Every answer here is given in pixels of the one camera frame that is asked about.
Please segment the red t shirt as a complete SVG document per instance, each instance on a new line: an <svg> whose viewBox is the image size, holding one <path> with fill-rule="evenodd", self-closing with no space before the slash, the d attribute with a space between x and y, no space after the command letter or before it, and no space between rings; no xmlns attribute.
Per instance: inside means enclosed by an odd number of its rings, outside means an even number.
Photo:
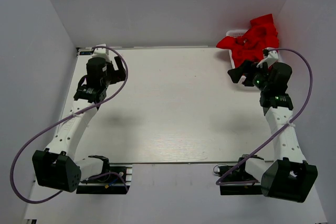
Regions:
<svg viewBox="0 0 336 224"><path fill-rule="evenodd" d="M250 21L251 28L243 35L246 49L279 47L278 31L272 14L257 17Z"/></svg>

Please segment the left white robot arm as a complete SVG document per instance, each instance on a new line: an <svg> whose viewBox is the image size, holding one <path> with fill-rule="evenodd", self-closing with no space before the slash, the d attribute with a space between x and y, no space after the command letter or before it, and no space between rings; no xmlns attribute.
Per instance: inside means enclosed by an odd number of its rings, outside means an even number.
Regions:
<svg viewBox="0 0 336 224"><path fill-rule="evenodd" d="M111 84L124 82L126 71L119 56L115 63L94 57L86 64L86 75L78 82L69 112L71 119L61 123L53 140L43 151L36 151L32 161L39 186L73 192L79 183L95 177L104 182L110 178L108 158L90 155L75 160L78 144L107 96Z"/></svg>

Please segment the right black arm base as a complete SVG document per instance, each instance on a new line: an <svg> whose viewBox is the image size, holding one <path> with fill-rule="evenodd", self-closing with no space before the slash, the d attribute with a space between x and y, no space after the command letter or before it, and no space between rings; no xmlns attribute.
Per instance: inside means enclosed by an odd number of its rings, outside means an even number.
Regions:
<svg viewBox="0 0 336 224"><path fill-rule="evenodd" d="M229 174L223 185L219 187L221 196L254 196L262 195L260 182L254 182L255 178L245 171L245 166L236 169Z"/></svg>

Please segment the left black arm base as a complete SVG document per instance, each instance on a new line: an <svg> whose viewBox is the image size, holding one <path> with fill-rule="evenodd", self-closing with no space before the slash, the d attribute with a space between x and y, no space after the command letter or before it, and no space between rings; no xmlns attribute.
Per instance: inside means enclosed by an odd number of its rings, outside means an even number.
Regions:
<svg viewBox="0 0 336 224"><path fill-rule="evenodd" d="M132 180L132 164L110 164L108 174L96 179L86 179L80 182L78 195L126 195Z"/></svg>

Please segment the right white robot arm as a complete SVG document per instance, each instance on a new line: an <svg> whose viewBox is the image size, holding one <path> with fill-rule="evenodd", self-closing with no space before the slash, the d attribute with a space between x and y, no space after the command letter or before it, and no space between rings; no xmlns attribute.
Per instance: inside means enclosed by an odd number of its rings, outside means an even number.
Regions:
<svg viewBox="0 0 336 224"><path fill-rule="evenodd" d="M244 61L239 67L230 69L228 74L233 83L245 77L245 86L255 86L260 91L260 105L268 122L274 147L274 162L266 162L256 156L244 157L245 163L238 166L238 177L247 182L252 178L261 186L265 197L303 203L318 171L307 162L298 143L294 125L293 105L286 93L292 68L281 62L271 67L261 67L252 61Z"/></svg>

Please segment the red t shirts pile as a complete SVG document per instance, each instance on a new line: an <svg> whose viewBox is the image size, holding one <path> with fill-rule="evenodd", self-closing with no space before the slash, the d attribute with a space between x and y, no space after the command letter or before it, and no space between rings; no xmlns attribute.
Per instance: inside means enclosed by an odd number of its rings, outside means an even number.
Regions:
<svg viewBox="0 0 336 224"><path fill-rule="evenodd" d="M244 43L243 36L237 38L225 36L217 43L216 47L219 49L230 49L236 67L239 67L245 60L260 62L264 59L262 50L246 49Z"/></svg>

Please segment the white plastic basket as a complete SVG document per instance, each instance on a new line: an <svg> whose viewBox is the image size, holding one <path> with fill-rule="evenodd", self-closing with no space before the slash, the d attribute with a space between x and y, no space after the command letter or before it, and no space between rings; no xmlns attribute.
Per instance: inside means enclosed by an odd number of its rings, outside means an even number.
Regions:
<svg viewBox="0 0 336 224"><path fill-rule="evenodd" d="M229 30L226 33L226 36L237 38L237 37L243 36L246 31L247 31L246 29ZM228 53L229 53L229 57L230 57L230 62L231 62L232 68L235 68L236 66L235 66L235 63L234 63L234 60L233 60L233 57L232 57L232 51L229 49ZM242 76L240 78L240 80L239 80L238 83L234 83L235 88L237 90L243 91L243 92L258 92L258 90L257 90L256 87L247 87L247 86L244 86L243 85L243 81L245 79L246 79L245 76Z"/></svg>

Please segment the black table label sticker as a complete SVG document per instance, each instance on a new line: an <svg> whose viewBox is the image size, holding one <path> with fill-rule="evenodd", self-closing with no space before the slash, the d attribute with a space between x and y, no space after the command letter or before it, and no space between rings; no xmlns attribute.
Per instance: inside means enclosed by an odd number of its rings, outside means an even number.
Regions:
<svg viewBox="0 0 336 224"><path fill-rule="evenodd" d="M93 54L93 51L80 51L79 52L79 55L82 56L82 55L92 55Z"/></svg>

